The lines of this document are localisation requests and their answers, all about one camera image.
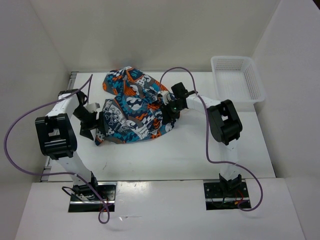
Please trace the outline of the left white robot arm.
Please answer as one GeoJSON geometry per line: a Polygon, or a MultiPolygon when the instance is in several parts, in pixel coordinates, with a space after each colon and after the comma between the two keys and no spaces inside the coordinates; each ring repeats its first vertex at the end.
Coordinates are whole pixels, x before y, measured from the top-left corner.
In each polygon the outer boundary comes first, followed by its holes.
{"type": "Polygon", "coordinates": [[[57,161],[66,172],[71,173],[73,192],[79,199],[96,200],[100,187],[92,171],[77,153],[78,142],[70,118],[80,121],[79,134],[93,140],[91,130],[99,126],[97,118],[100,104],[89,104],[88,96],[79,89],[60,91],[58,102],[52,110],[35,120],[40,150],[43,155],[57,161]]]}

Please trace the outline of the colourful patterned shorts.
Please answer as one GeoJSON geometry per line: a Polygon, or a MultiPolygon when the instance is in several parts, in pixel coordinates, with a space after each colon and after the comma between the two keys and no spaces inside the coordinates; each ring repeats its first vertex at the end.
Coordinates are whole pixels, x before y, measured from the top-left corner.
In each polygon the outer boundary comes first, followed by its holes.
{"type": "Polygon", "coordinates": [[[96,129],[94,143],[104,141],[126,144],[156,139],[174,126],[175,120],[164,120],[159,94],[168,89],[137,68],[126,66],[108,72],[102,88],[114,98],[104,101],[100,116],[103,126],[96,129]]]}

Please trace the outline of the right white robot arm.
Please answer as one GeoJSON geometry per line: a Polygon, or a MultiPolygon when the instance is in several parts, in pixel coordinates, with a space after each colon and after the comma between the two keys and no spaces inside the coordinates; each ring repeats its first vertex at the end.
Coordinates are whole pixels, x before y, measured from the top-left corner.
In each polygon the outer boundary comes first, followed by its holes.
{"type": "Polygon", "coordinates": [[[180,117],[184,109],[196,110],[205,115],[206,137],[205,149],[209,154],[209,136],[219,145],[221,164],[219,172],[219,191],[224,197],[230,197],[237,191],[242,176],[236,164],[238,157],[238,142],[243,125],[231,100],[218,101],[200,95],[197,91],[188,91],[179,82],[171,87],[172,92],[162,90],[158,97],[163,101],[160,106],[163,122],[168,123],[180,117]]]}

